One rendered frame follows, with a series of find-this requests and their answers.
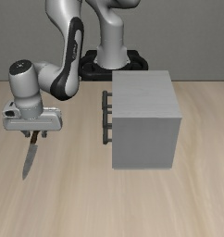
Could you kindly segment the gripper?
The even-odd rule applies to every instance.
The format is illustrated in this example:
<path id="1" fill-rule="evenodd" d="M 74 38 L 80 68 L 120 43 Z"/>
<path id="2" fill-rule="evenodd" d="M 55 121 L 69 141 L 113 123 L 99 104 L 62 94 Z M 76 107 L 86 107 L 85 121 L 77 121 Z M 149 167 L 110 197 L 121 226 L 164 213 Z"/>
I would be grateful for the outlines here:
<path id="1" fill-rule="evenodd" d="M 55 107 L 44 107 L 43 113 L 36 118 L 24 118 L 13 101 L 8 101 L 2 111 L 3 125 L 8 131 L 21 131 L 26 138 L 30 131 L 41 131 L 42 138 L 47 131 L 60 131 L 62 128 L 61 111 Z"/>

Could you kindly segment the brown-handled knife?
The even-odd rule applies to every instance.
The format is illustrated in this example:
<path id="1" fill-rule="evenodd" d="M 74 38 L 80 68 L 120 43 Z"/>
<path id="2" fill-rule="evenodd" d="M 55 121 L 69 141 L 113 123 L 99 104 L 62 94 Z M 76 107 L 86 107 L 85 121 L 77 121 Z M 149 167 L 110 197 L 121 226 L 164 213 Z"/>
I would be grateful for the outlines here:
<path id="1" fill-rule="evenodd" d="M 37 152 L 37 148 L 38 145 L 37 143 L 37 139 L 38 139 L 38 134 L 39 131 L 34 131 L 32 133 L 31 136 L 31 141 L 30 141 L 30 145 L 29 145 L 29 149 L 28 149 L 28 153 L 26 155 L 26 159 L 23 165 L 23 170 L 22 170 L 22 179 L 25 180 L 31 170 L 31 166 L 33 163 L 33 160 L 35 158 L 36 152 Z"/>

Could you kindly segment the grey cabinet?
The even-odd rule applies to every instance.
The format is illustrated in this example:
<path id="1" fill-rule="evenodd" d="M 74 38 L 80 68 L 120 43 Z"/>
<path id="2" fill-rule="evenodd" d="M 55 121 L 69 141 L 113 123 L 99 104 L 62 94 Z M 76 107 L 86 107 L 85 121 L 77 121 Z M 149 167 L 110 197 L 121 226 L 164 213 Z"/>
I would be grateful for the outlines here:
<path id="1" fill-rule="evenodd" d="M 168 169 L 182 114 L 166 70 L 112 72 L 112 168 Z"/>

